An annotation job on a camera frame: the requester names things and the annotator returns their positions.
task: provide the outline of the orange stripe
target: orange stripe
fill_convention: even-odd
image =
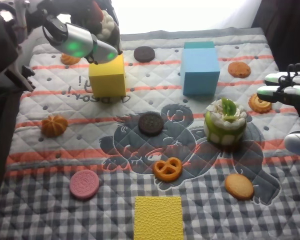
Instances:
[[[256,81],[236,81],[236,82],[218,82],[217,85],[220,87],[227,87],[227,86],[239,86],[239,85],[258,85],[258,84],[263,84],[263,80],[256,80]],[[136,86],[133,87],[134,91],[141,91],[141,90],[167,90],[167,89],[182,89],[181,85],[168,85],[168,86]],[[131,88],[126,88],[125,90],[127,93],[131,92]],[[61,95],[65,91],[33,91],[33,92],[28,92],[27,94],[23,94],[21,96],[21,100],[27,97],[32,97],[32,96],[41,96],[41,95]],[[84,89],[82,90],[71,90],[71,91],[66,91],[66,95],[73,95],[73,94],[86,94],[92,93],[91,89],[88,89],[88,91],[85,91]]]
[[[257,56],[259,59],[274,59],[272,55],[260,55]],[[218,61],[239,61],[245,59],[254,59],[255,56],[238,56],[238,57],[219,57]],[[170,65],[170,64],[181,64],[181,60],[167,60],[167,61],[150,61],[150,62],[125,62],[125,66],[146,66],[146,65]],[[76,64],[67,66],[70,69],[88,68],[89,64]],[[40,69],[65,69],[66,65],[49,65],[49,66],[33,66],[33,70]]]
[[[287,108],[281,108],[281,113],[296,113],[297,110],[293,107],[287,107]],[[255,111],[248,111],[248,114],[252,116],[261,115],[261,113],[255,112]],[[276,111],[271,110],[267,113],[262,114],[276,114]],[[194,113],[193,117],[195,119],[201,119],[204,118],[203,113]],[[103,122],[115,122],[117,117],[111,116],[111,117],[97,117],[97,118],[73,118],[69,119],[69,124],[94,124],[94,123],[103,123]],[[41,121],[24,121],[20,122],[15,125],[15,128],[22,128],[22,127],[40,127]]]
[[[291,162],[291,161],[300,161],[300,156],[293,155],[293,156],[283,156],[283,157],[265,157],[263,159],[262,164],[274,164],[274,163],[280,163],[280,162]],[[190,165],[191,163],[184,163],[183,166]],[[219,158],[215,163],[214,167],[219,166],[228,166],[232,163],[232,159],[229,158]],[[122,168],[120,166],[117,166],[113,170],[103,169],[102,164],[93,164],[93,165],[86,165],[86,166],[49,166],[49,167],[40,167],[40,168],[27,168],[22,170],[12,170],[7,171],[5,173],[6,178],[11,177],[22,177],[27,175],[41,175],[41,174],[47,174],[47,173],[75,173],[80,170],[89,169],[94,172],[96,171],[104,171],[104,172],[114,172],[114,171],[122,171],[122,170],[129,170],[132,171],[130,164],[128,163],[126,167]]]
[[[273,139],[264,142],[257,142],[260,145],[264,144],[263,151],[285,149],[283,139]],[[17,152],[8,156],[6,164],[14,163],[29,163],[39,161],[56,160],[56,155],[60,155],[63,159],[87,159],[87,158],[107,158],[102,149],[76,149],[76,150],[53,150],[53,151],[31,151],[31,152]]]

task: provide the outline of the yellow cube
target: yellow cube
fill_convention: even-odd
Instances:
[[[95,97],[121,97],[126,95],[124,55],[104,64],[89,65],[89,79]]]

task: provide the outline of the gingham pattern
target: gingham pattern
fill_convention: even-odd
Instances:
[[[141,45],[155,48],[155,61],[181,59],[182,45],[186,41],[214,41],[218,55],[225,59],[219,62],[219,82],[228,84],[217,87],[215,98],[231,98],[250,110],[248,98],[262,84],[235,85],[240,79],[228,75],[227,67],[231,61],[226,58],[271,55],[263,35],[126,41],[122,43],[125,62],[135,62],[133,49]],[[60,53],[43,44],[37,46],[33,54],[32,67],[54,66]],[[242,61],[252,69],[247,81],[262,80],[265,75],[276,71],[273,59],[253,57]],[[69,86],[76,91],[84,89],[87,69],[35,70],[32,81],[37,86],[36,91],[62,90],[64,93],[33,96],[25,93],[21,100],[7,173],[0,190],[0,240],[133,239],[136,196],[181,196],[184,239],[187,240],[300,239],[300,157],[280,148],[281,142],[272,141],[300,130],[300,119],[295,112],[252,116],[252,123],[268,141],[267,149],[263,149],[262,168],[280,183],[277,197],[269,205],[256,203],[256,199],[237,201],[226,192],[225,177],[237,172],[232,157],[226,153],[216,152],[217,160],[205,174],[163,191],[152,174],[137,174],[120,168],[104,170],[100,166],[107,158],[88,154],[82,157],[82,151],[100,148],[100,138],[114,135],[118,126],[116,122],[73,124],[61,137],[43,141],[38,141],[42,137],[38,126],[23,125],[27,121],[41,120],[49,113],[65,114],[68,119],[105,118],[161,111],[163,106],[173,103],[187,105],[193,113],[203,113],[211,101],[184,97],[180,89],[132,90],[177,85],[179,69],[179,64],[126,66],[130,100],[106,107],[76,100],[74,95],[67,97]],[[79,76],[82,77],[81,86],[78,86]],[[282,112],[287,107],[280,103],[273,106]],[[202,127],[202,120],[195,119],[191,127]],[[82,151],[71,151],[78,148]],[[18,155],[32,152],[38,154],[32,158]],[[79,201],[70,194],[69,182],[76,171],[84,168],[96,171],[100,187],[92,199]]]

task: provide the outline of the robotic hand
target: robotic hand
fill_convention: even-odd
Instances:
[[[118,20],[110,0],[96,0],[115,21],[116,38],[120,41]],[[32,92],[35,86],[27,80],[34,75],[29,68],[19,72],[16,60],[19,46],[34,28],[42,26],[43,34],[57,50],[67,55],[86,58],[89,63],[103,64],[117,57],[119,42],[110,45],[97,39],[102,29],[103,11],[95,0],[14,0],[0,2],[0,73],[5,72],[18,87]],[[2,12],[10,12],[5,20]],[[62,23],[57,16],[70,14],[74,23]]]
[[[300,63],[290,64],[287,72],[267,75],[264,82],[267,86],[257,90],[261,100],[294,106],[300,116]],[[287,135],[284,144],[287,150],[300,155],[300,131]]]

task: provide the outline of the quilted blanket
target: quilted blanket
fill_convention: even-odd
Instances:
[[[181,56],[191,41],[215,44],[220,77],[214,97],[182,94]],[[152,47],[155,59],[137,62],[133,53],[139,46]],[[262,31],[126,35],[122,48],[127,95],[121,98],[92,95],[85,59],[67,66],[49,44],[33,49],[36,89],[20,100],[0,189],[0,240],[133,239],[136,196],[181,196],[187,240],[300,239],[300,156],[283,143],[288,133],[300,131],[300,118],[281,103],[265,114],[248,105],[264,77],[278,71]],[[232,77],[233,61],[247,63],[251,75]],[[243,105],[249,115],[232,152],[209,143],[203,131],[206,107],[221,97]],[[139,132],[138,119],[148,111],[165,119],[158,136]],[[46,138],[41,120],[56,114],[69,126],[63,135]],[[164,183],[152,165],[169,157],[179,158],[183,171]],[[69,191],[71,177],[83,169],[100,180],[97,194],[86,201]],[[252,200],[227,193],[225,178],[232,173],[252,181]]]

